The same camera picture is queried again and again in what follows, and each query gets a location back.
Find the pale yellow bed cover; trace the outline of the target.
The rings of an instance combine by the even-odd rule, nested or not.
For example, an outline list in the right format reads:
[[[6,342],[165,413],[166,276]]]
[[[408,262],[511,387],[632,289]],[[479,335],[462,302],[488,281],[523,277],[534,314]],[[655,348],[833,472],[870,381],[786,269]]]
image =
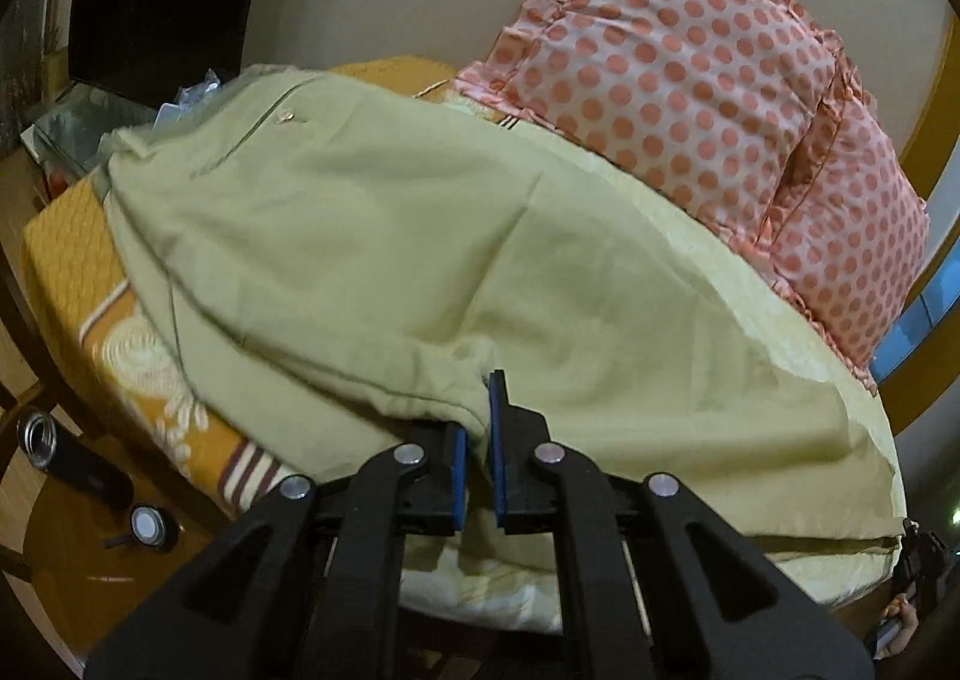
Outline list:
[[[895,441],[880,399],[851,375],[802,314],[771,292],[755,270],[731,253],[711,231],[646,184],[617,170],[607,160],[542,127],[516,121],[483,104],[460,97],[446,82],[428,86],[416,93],[416,97],[425,103],[442,104],[472,118],[483,119],[545,145],[568,163],[576,164],[589,175],[607,182],[623,200],[651,218],[654,228],[667,238],[674,251],[690,257],[706,272],[706,278],[718,290],[745,332],[765,345],[776,365],[801,378],[838,389],[856,435],[867,436],[872,449],[889,464],[889,470],[880,475],[877,485],[892,501],[893,517],[900,521],[907,515],[907,495]],[[898,558],[898,543],[884,549],[872,542],[856,549],[853,545],[833,542],[823,552],[779,555],[776,561],[782,571],[802,584],[818,602],[835,610],[846,610],[854,602],[885,586]]]

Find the wooden bedside stool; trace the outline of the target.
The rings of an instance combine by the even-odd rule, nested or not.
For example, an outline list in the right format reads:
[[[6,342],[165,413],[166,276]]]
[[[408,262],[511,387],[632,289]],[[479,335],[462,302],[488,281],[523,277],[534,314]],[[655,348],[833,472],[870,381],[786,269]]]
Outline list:
[[[47,477],[26,517],[23,547],[2,547],[2,675],[76,678],[94,646],[205,549],[229,519],[167,465],[119,439],[83,436],[132,475],[132,503],[179,531],[172,549],[137,542],[130,513]]]

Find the black flashlight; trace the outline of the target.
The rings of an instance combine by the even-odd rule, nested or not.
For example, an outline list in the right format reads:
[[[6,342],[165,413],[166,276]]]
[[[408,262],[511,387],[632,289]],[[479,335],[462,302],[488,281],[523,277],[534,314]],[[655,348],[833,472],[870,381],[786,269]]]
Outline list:
[[[34,469],[121,518],[119,533],[103,540],[106,550],[140,545],[167,553],[178,545],[181,526],[171,511],[137,501],[132,478],[85,446],[52,415],[39,409],[26,410],[18,421],[18,441]]]

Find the orange patterned bedsheet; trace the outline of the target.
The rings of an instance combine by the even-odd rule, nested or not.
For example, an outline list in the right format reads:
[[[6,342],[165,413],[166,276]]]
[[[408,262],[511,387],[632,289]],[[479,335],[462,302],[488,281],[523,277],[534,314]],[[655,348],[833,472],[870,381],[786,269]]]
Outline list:
[[[82,182],[25,236],[28,299],[68,384],[117,428],[213,498],[242,513],[290,473],[195,396],[146,317],[107,228],[98,194]]]

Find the lower polka dot pillow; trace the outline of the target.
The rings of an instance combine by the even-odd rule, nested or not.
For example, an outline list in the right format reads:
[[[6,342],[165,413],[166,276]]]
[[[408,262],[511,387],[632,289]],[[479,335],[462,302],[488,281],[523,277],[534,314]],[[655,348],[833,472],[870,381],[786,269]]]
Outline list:
[[[871,93],[843,53],[789,157],[760,239],[763,269],[848,370],[871,363],[921,274],[926,202],[901,170]]]

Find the polka dot pillow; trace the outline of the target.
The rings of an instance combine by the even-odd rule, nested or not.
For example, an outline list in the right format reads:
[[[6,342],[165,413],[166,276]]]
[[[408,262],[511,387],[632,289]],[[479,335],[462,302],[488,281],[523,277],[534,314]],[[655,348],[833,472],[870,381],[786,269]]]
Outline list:
[[[760,239],[763,269],[848,370],[871,363],[921,274],[926,202],[901,170],[871,93],[843,53],[789,157]]]
[[[839,53],[794,0],[527,0],[455,86],[760,244]]]

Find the blue window curtain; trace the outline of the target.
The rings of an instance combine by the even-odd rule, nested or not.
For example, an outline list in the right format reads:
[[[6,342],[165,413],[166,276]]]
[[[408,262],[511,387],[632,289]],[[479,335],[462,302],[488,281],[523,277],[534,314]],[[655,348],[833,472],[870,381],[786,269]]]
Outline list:
[[[923,292],[903,311],[878,345],[871,363],[875,382],[880,384],[903,365],[957,303],[958,264],[951,262],[935,272]]]

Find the glass side table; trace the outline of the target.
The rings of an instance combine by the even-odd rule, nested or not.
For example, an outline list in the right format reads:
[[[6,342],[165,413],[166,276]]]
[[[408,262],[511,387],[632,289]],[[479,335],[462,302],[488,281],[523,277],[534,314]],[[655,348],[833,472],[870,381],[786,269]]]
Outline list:
[[[156,109],[74,83],[21,132],[21,142],[41,168],[60,171],[73,182],[98,164],[104,136],[121,127],[151,124],[155,118]]]

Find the upper polka dot pillow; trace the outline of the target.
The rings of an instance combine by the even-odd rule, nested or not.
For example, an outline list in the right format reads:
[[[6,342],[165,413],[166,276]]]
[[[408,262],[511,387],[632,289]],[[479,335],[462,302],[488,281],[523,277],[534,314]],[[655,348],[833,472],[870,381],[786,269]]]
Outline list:
[[[455,86],[760,244],[839,53],[794,0],[527,0]]]

